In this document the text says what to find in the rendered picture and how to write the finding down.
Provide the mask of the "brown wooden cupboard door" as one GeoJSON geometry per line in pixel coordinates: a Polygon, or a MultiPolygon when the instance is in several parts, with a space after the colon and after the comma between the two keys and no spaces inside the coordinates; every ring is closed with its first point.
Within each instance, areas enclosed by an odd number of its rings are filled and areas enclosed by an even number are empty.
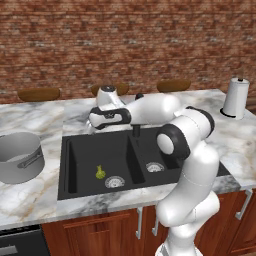
{"type": "MultiPolygon", "coordinates": [[[[219,194],[219,212],[211,217],[197,232],[195,245],[203,256],[217,256],[217,246],[230,219],[237,196],[238,192],[219,194]]],[[[145,210],[146,229],[143,256],[155,256],[156,250],[167,238],[168,229],[158,224],[157,235],[154,235],[152,228],[155,226],[156,220],[155,206],[147,206],[145,210]]]]}
{"type": "Polygon", "coordinates": [[[235,217],[238,229],[231,243],[231,256],[256,252],[256,188],[241,220],[235,217]]]}
{"type": "Polygon", "coordinates": [[[136,209],[42,225],[50,256],[143,256],[136,209]]]}

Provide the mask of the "brown wooden stool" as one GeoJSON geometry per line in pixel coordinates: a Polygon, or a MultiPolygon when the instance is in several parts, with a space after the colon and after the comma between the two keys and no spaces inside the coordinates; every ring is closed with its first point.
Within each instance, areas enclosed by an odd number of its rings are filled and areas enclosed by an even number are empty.
{"type": "Polygon", "coordinates": [[[190,85],[191,81],[189,79],[169,79],[159,81],[157,89],[162,93],[178,92],[187,90],[190,85]]]}
{"type": "MultiPolygon", "coordinates": [[[[96,96],[98,93],[98,90],[100,88],[100,85],[93,85],[91,87],[91,93],[96,96]]],[[[119,96],[125,95],[129,91],[129,85],[125,83],[119,83],[115,85],[115,88],[117,89],[117,94],[119,96]]]]}
{"type": "Polygon", "coordinates": [[[17,92],[18,97],[24,102],[54,101],[60,97],[59,88],[30,88],[17,92]]]}

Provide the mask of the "black tap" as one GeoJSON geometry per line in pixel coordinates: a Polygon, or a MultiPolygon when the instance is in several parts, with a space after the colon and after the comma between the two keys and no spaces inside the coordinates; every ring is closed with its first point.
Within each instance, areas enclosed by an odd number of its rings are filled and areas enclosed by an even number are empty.
{"type": "MultiPolygon", "coordinates": [[[[144,97],[142,93],[136,94],[135,100],[144,97]]],[[[132,125],[133,127],[133,137],[138,138],[140,136],[140,125],[132,125]]]]}

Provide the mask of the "black dishwasher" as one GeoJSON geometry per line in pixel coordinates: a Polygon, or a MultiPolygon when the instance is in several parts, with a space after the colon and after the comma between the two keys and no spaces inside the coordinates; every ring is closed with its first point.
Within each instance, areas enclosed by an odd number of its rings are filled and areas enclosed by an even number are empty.
{"type": "Polygon", "coordinates": [[[0,256],[50,256],[41,226],[1,230],[0,256]]]}

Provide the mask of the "black double sink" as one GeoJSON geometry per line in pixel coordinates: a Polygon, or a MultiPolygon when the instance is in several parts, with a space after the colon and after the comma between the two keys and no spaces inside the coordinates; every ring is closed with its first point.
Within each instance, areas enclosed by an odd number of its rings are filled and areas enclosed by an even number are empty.
{"type": "Polygon", "coordinates": [[[62,138],[58,198],[60,200],[176,183],[183,162],[163,154],[157,146],[156,128],[143,128],[138,138],[131,130],[65,136],[62,138]],[[149,162],[164,166],[150,173],[149,162]],[[106,172],[96,178],[97,166],[106,172]],[[105,181],[120,176],[125,185],[107,188],[105,181]]]}

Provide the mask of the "round metal sink drain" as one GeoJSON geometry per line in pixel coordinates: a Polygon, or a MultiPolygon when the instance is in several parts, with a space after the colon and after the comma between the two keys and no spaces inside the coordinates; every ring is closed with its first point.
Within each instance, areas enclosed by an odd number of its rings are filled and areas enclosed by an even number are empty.
{"type": "Polygon", "coordinates": [[[125,185],[125,180],[120,176],[111,176],[106,179],[105,186],[107,188],[118,188],[125,185]]]}
{"type": "Polygon", "coordinates": [[[164,166],[158,162],[149,162],[146,164],[146,169],[148,172],[160,172],[164,170],[164,166]]]}

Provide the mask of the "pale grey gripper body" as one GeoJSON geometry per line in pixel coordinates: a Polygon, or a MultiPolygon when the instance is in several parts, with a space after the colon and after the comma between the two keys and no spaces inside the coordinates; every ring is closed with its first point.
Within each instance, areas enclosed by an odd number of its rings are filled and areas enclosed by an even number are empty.
{"type": "Polygon", "coordinates": [[[88,134],[95,134],[98,131],[89,120],[86,121],[86,127],[88,134]]]}

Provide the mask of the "grey metal pot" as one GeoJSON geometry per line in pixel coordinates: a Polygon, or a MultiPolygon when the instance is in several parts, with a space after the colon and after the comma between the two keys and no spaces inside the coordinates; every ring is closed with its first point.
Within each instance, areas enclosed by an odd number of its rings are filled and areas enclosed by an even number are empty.
{"type": "Polygon", "coordinates": [[[38,176],[45,166],[40,138],[29,132],[0,136],[0,181],[20,184],[38,176]]]}

